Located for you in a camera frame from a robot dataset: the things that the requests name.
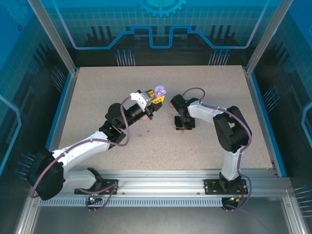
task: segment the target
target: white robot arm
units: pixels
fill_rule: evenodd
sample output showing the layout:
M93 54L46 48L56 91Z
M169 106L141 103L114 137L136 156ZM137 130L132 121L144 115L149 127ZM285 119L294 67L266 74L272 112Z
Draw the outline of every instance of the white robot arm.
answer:
M38 152L26 178L40 198L48 200L61 190L83 188L95 192L107 187L107 184L103 184L103 178L93 168L84 171L70 171L70 169L94 154L109 150L116 145L125 146L129 142L129 136L125 144L120 144L126 137L122 129L127 129L129 135L129 126L143 116L152 119L153 112L162 106L162 101L156 100L158 98L155 98L152 90L145 92L138 90L130 94L121 104L112 104L105 115L107 120L91 136L63 149L52 152L44 149ZM128 99L136 101L136 104L126 110L123 103Z
M175 116L176 130L195 128L196 118L215 125L219 143L225 150L219 183L224 193L231 190L232 185L236 189L236 182L241 179L237 171L239 155L241 150L248 144L249 136L244 127L223 110L238 117L248 127L240 110L235 106L228 109L215 108L200 102L197 98L185 100L180 94L173 97L171 104L179 113L179 116Z

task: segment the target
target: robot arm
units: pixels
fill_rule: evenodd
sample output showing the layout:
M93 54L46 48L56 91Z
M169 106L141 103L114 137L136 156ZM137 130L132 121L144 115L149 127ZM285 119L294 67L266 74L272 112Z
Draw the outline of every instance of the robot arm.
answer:
M138 90L136 93L130 94L130 96L131 100L136 101L136 104L128 110L123 108L129 127L144 115L152 119L153 112L160 109L164 100L163 97L159 97L160 100L158 100L159 98L154 98L155 95L152 90L145 92ZM121 104L112 104L108 108L105 118L107 120L103 126L86 139L63 149L52 152L44 149L37 153L26 178L32 186L39 179L36 192L42 200L48 200L54 197L61 190L84 188L90 191L97 191L103 187L103 178L95 169L88 168L87 170L78 172L70 171L70 169L94 154L109 150L115 145L126 145L120 144L126 137L122 131L126 129L126 124L121 113ZM57 158L59 160L40 178L42 172Z
M212 108L212 106L200 103L197 98L185 100L180 94L173 97L171 104L179 113L179 116L175 116L176 130L193 129L196 118L214 124L218 141L225 150L219 182L224 192L227 192L231 184L240 180L237 172L239 154L241 149L248 144L249 137L244 127L222 110L232 113L248 127L240 110L235 106L228 109Z

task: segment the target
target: table surface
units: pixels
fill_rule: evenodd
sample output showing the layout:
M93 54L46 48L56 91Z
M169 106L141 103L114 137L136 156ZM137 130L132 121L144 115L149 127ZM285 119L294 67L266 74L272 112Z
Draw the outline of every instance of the table surface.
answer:
M175 130L174 115L177 112L169 107L169 102L173 96L191 87L201 87L206 91L204 103L226 108L235 105L241 110L253 133L252 144L243 155L242 168L272 167L241 66L82 67L59 147L69 146L97 131L104 123L111 104L121 103L138 89L154 89L160 84L167 90L164 106L154 113L153 120L140 120L130 127L131 138L126 147L114 147L98 153L74 169L222 168L224 150L218 143L213 125L197 119L193 130L184 131L184 134ZM201 91L193 90L185 98L199 98L201 95ZM128 101L125 107L133 104L133 101Z

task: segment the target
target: gear logo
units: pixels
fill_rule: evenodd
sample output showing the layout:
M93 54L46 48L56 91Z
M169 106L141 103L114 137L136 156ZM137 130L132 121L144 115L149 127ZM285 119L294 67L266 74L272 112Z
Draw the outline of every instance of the gear logo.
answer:
M175 14L185 3L186 0L138 0L141 10L145 10L147 14L152 13L154 17Z
M10 16L18 23L22 24L27 19L29 5L27 0L0 0L0 6L6 7Z

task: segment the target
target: purple object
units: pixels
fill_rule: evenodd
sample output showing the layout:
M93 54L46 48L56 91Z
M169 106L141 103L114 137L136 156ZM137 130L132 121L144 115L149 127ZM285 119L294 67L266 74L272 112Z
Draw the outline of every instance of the purple object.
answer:
M167 93L167 91L165 90L165 86L158 85L154 89L154 93L155 93L155 97L158 98L158 97L165 95Z

